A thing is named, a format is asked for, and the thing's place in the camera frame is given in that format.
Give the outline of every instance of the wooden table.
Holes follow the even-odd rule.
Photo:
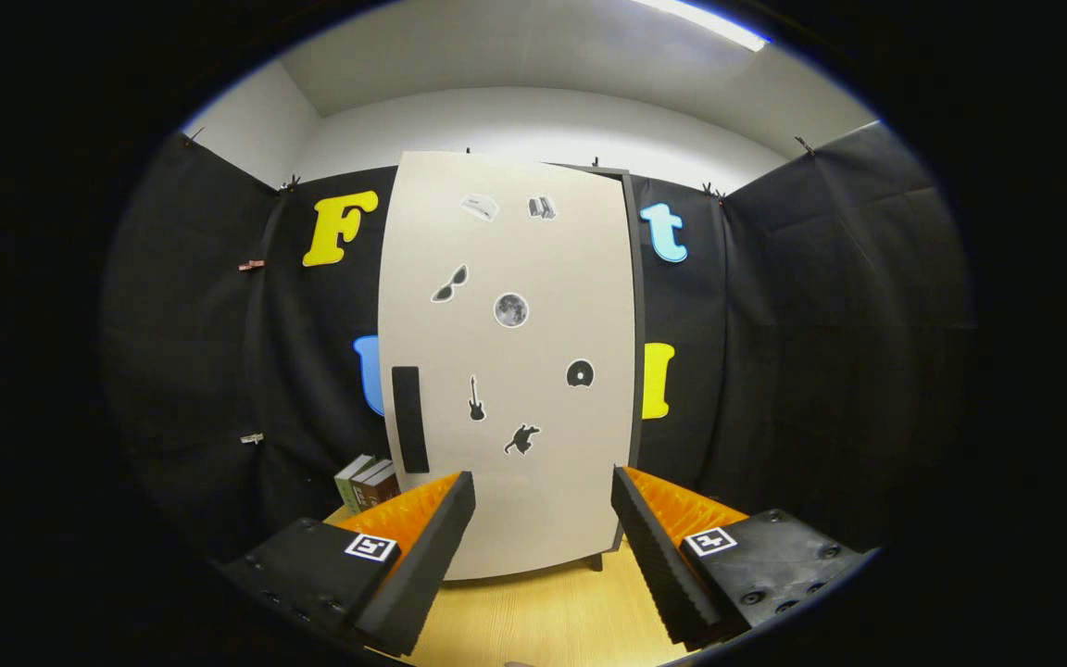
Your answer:
[[[325,520],[347,518],[340,508]],[[420,667],[656,666],[686,655],[670,642],[627,538],[604,571],[576,560],[508,577],[445,582],[414,653]]]

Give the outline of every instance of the book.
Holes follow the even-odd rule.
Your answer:
[[[381,473],[382,470],[384,470],[386,466],[393,466],[393,465],[394,465],[393,460],[382,459],[375,461],[372,465],[369,465],[367,469],[362,470],[359,474],[353,474],[351,480],[352,495],[355,497],[356,504],[361,506],[361,510],[365,510],[368,509],[369,507],[372,507],[371,504],[368,504],[368,497],[367,495],[365,495],[364,482],[367,481],[369,477],[372,477],[373,474]]]
[[[333,478],[335,480],[335,488],[340,491],[340,497],[344,499],[345,507],[348,507],[348,511],[351,511],[352,514],[359,514],[361,510],[364,510],[364,507],[356,502],[355,493],[353,493],[352,478],[375,463],[377,463],[377,457],[364,452],[356,457],[355,460],[352,460],[352,463],[345,465],[344,470],[335,474]]]
[[[364,478],[356,478],[353,482],[361,490],[367,508],[377,507],[378,504],[387,502],[391,497],[401,493],[398,491],[397,474],[394,472],[393,461],[372,474],[365,474]]]

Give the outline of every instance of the black curtain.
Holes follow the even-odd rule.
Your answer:
[[[632,177],[635,210],[664,203],[681,217],[673,241],[685,245],[681,263],[653,250],[641,221],[644,342],[673,347],[665,380],[669,413],[641,424],[636,467],[695,488],[702,474],[719,412],[727,325],[726,231],[719,200],[676,182]]]
[[[935,181],[872,123],[723,212],[727,363],[699,489],[856,550],[914,529],[907,511],[956,439],[974,327]]]
[[[107,270],[107,388],[145,485],[229,558],[340,506],[332,474],[389,456],[352,343],[377,334],[396,168],[273,193],[170,140]],[[377,194],[341,261],[302,266],[320,200]],[[780,507],[855,549],[892,537],[960,417],[973,327],[965,258],[930,176],[872,126],[722,202],[632,177],[687,250],[640,235],[647,342],[669,343],[666,417],[638,467],[737,509]],[[262,258],[262,270],[237,265]],[[241,444],[259,432],[261,443]]]
[[[362,452],[389,457],[385,424],[369,409],[352,343],[377,334],[377,285],[385,215],[397,168],[302,182],[284,193],[267,225],[266,270],[250,304],[251,383],[266,442],[258,452],[257,504],[270,531],[300,517],[327,518],[343,501],[332,481]],[[315,204],[377,193],[338,263],[305,267]]]
[[[195,549],[261,536],[244,371],[250,274],[274,191],[186,137],[166,139],[115,233],[101,374],[137,476]]]

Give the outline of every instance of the ceiling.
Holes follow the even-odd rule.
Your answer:
[[[561,88],[646,101],[786,158],[875,115],[776,44],[757,53],[631,0],[403,0],[281,59],[321,116],[435,90]]]

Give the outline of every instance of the ceiling light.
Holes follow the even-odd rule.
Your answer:
[[[678,0],[632,0],[634,3],[647,4],[649,7],[655,10],[660,10],[663,12],[668,12],[673,14],[674,17],[682,17],[685,20],[692,22],[694,25],[699,25],[704,27],[704,29],[723,35],[726,38],[738,44],[738,46],[746,46],[752,51],[759,51],[763,49],[763,46],[767,44],[767,39],[760,37],[759,34],[752,33],[752,31],[744,29],[737,25],[733,25],[732,21],[727,20],[723,17],[716,17],[715,14],[711,12],[705,12],[698,7],[691,7],[686,3],[679,3]]]

